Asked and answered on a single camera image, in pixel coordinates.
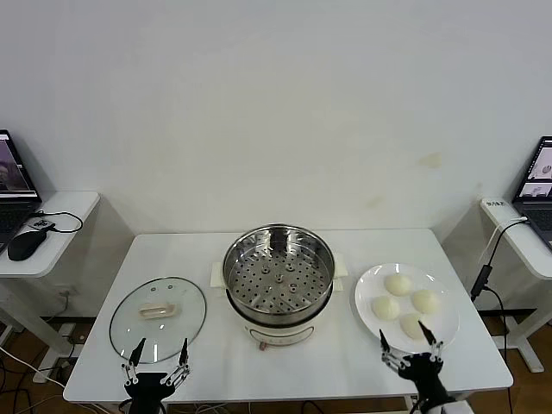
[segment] laptop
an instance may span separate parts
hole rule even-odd
[[[9,132],[0,129],[0,253],[41,203]]]
[[[552,250],[552,136],[541,138],[512,205]]]

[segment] steamed bun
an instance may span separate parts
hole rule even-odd
[[[411,280],[402,273],[394,273],[386,276],[384,281],[386,289],[395,296],[405,296],[411,291]]]
[[[372,311],[379,319],[392,321],[398,317],[400,306],[396,299],[389,296],[380,296],[372,301]]]
[[[435,292],[423,289],[412,293],[411,301],[418,312],[436,313],[441,307],[441,300]]]
[[[423,339],[423,331],[420,328],[420,324],[417,321],[422,321],[425,325],[425,322],[422,319],[422,316],[419,313],[409,313],[400,318],[400,328],[405,332],[410,338],[420,341]]]

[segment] lid handle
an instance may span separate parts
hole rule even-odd
[[[138,312],[144,319],[157,319],[160,317],[172,317],[177,314],[179,308],[176,304],[143,304]]]

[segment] white plate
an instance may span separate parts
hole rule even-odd
[[[386,276],[394,273],[402,273],[408,276],[412,282],[411,294],[420,289],[429,289],[439,295],[441,308],[435,315],[423,315],[428,328],[431,329],[438,341],[443,341],[444,346],[449,345],[458,331],[458,311],[452,299],[452,295],[439,283],[435,277],[429,276],[423,270],[401,263],[386,263],[372,267],[364,273],[356,283],[354,301],[362,322],[380,338],[380,329],[386,336],[389,344],[408,353],[427,352],[430,349],[425,339],[415,341],[400,328],[401,316],[417,312],[411,302],[411,295],[403,297],[393,296],[384,286]],[[372,311],[372,300],[378,296],[390,296],[397,299],[400,304],[400,315],[393,321],[382,321]]]

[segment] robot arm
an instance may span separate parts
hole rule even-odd
[[[383,332],[379,331],[381,360],[399,377],[414,382],[423,414],[473,414],[466,401],[456,401],[450,397],[439,380],[442,369],[442,342],[437,342],[433,333],[423,323],[418,322],[423,335],[431,346],[429,352],[398,356],[394,354]]]
[[[170,373],[136,373],[144,343],[146,338],[132,351],[129,363],[122,364],[124,389],[130,398],[123,401],[119,409],[130,403],[129,414],[158,414],[159,410],[165,412],[161,400],[173,395],[190,373],[187,338],[180,352],[179,364]]]

